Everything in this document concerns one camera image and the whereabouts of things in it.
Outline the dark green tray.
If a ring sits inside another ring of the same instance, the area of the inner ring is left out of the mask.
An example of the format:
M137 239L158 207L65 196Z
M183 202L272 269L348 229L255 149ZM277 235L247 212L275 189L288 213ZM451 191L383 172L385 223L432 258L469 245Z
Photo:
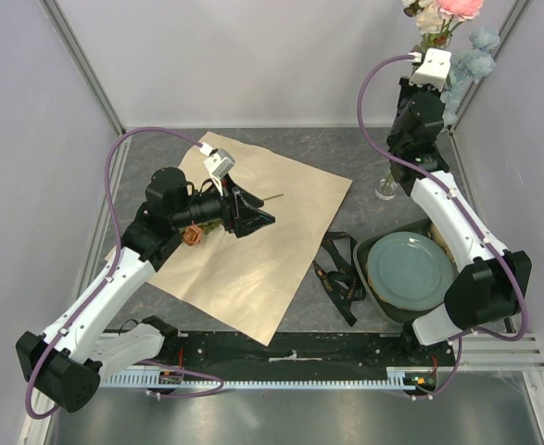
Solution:
M378 241L380 238L386 235L393 234L396 232L413 232L415 234L424 235L428 237L428 232L429 232L431 223L432 222L429 219L423 219L417 222L412 222L410 224L400 226L399 228L396 228L392 231L386 232L382 235L378 235L370 239L367 239L365 241L361 241L357 243L356 247L354 248L354 262L355 262L356 269L360 275L363 287L366 290L366 292L369 293L371 297L371 302L373 303L375 308L391 324L402 325L407 323L408 321L412 321L420 316L428 314L430 311L405 311L381 301L377 297L376 293L371 289L371 286L368 282L368 276L366 272L366 262L367 262L368 253L376 241ZM458 275L458 272L457 272L456 264L452 263L452 266L455 272L455 277L454 277L455 279L456 276Z

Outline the light blue flower stem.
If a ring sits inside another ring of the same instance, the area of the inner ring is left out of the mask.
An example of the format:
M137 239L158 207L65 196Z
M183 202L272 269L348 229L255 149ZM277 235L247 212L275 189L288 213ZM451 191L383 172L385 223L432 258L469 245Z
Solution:
M442 119L447 127L457 121L462 97L470 84L479 83L496 67L491 53L500 44L499 33L492 28L482 27L473 30L469 40L471 49L452 55L449 77L440 96L444 104Z

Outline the black ribbon gold lettering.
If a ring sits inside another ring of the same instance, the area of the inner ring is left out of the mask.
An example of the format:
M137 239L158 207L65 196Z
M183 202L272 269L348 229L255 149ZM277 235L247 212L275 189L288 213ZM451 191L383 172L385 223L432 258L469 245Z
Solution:
M335 241L340 240L348 241L348 257L342 256L335 245ZM356 245L357 241L350 234L328 231L323 236L321 247L330 255L335 270L327 272L317 261L312 262L313 270L325 293L349 326L354 326L358 321L351 311L352 303L366 298L366 291L354 262Z

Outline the pink peony flower stem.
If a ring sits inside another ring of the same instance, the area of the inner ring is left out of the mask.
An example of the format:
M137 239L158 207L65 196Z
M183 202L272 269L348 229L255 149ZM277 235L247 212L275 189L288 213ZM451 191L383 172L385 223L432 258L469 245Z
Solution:
M434 0L443 19L440 33L421 35L418 49L426 52L429 48L446 49L453 33L465 22L475 19L484 2L477 0Z

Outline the orange wrapping paper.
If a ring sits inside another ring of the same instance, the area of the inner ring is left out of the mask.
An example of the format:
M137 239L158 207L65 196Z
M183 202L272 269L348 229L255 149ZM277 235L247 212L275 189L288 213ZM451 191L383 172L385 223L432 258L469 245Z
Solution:
M264 199L275 222L241 238L218 228L181 245L148 283L267 346L351 181L216 133L201 140L234 157L232 179Z

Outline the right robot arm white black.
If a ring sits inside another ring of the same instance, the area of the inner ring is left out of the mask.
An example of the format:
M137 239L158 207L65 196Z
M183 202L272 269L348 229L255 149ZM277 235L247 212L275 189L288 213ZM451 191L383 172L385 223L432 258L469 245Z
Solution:
M528 327L525 294L532 262L486 228L440 155L436 138L444 106L438 90L408 77L399 86L396 117L386 139L390 170L438 230L459 272L443 302L412 322L413 333L399 342L400 356L421 364L432 355L433 344L472 331L486 333L487 324L514 315L521 317L519 331L510 337L517 341Z

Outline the left aluminium frame post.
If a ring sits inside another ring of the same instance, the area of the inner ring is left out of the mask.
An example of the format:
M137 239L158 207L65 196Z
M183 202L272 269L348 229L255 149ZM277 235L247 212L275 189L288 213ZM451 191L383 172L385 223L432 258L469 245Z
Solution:
M78 72L81 74L82 79L88 87L96 104L100 108L104 117L107 119L108 124L115 134L125 134L125 125L122 123L117 111L108 98L105 88L99 81L99 78L89 58L86 56L82 45L71 27L59 2L56 0L40 0L39 3L46 16L52 23L63 45L66 47L70 58L75 64Z

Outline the blue-grey ceramic plate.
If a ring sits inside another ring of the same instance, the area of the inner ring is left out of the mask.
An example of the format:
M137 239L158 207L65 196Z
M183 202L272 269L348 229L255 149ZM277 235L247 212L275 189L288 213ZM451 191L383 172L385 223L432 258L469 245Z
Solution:
M376 241L366 262L371 289L398 309L431 311L444 301L455 272L445 251L424 235L396 232Z

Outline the cream white rose stem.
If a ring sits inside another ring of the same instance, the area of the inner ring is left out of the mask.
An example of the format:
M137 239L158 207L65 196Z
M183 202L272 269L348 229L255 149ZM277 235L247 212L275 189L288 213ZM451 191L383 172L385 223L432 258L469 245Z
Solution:
M434 0L403 0L402 5L404 14L415 19L421 35L441 32L443 19Z

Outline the beige ceramic mug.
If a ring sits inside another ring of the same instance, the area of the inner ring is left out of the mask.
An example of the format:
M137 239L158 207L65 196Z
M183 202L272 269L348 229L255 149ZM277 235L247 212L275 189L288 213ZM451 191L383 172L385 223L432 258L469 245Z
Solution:
M449 248L448 243L445 241L443 235L439 232L439 230L437 229L436 225L433 222L430 224L428 237L445 252L449 261L451 261L452 263L456 262L452 254L452 251Z

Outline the clear glass vase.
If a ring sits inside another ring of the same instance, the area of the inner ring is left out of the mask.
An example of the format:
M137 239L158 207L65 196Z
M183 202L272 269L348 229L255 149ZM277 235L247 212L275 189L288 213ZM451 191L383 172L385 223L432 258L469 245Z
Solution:
M374 192L379 199L389 201L397 195L398 185L392 178L384 178L379 182Z

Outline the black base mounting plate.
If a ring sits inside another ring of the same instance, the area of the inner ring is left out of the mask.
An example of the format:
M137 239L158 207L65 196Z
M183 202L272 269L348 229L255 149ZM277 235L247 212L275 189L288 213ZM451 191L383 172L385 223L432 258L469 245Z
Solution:
M413 347L398 334L281 332L269 345L238 332L193 331L167 340L157 360L226 382L383 380L388 367L454 364L446 343Z

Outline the orange rose flower stem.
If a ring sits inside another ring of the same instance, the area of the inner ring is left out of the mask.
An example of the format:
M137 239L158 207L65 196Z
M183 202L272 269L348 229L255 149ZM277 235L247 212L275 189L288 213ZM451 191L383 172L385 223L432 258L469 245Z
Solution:
M212 224L218 227L219 225L221 225L221 222L216 221L216 222L211 222L207 224L190 225L189 227L179 229L179 230L183 230L183 235L182 235L183 242L187 245L198 244L201 241L201 239L206 235L205 226L210 227Z

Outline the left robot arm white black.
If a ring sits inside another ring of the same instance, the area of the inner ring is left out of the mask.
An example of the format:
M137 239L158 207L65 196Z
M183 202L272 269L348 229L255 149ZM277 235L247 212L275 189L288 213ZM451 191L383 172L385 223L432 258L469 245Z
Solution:
M38 390L69 413L79 411L99 384L132 364L168 364L178 354L176 328L151 316L104 345L97 340L133 293L164 265L192 225L220 221L237 238L275 222L262 199L229 175L210 177L196 190L173 167L156 171L133 222L103 271L66 312L41 334L16 343L27 390Z

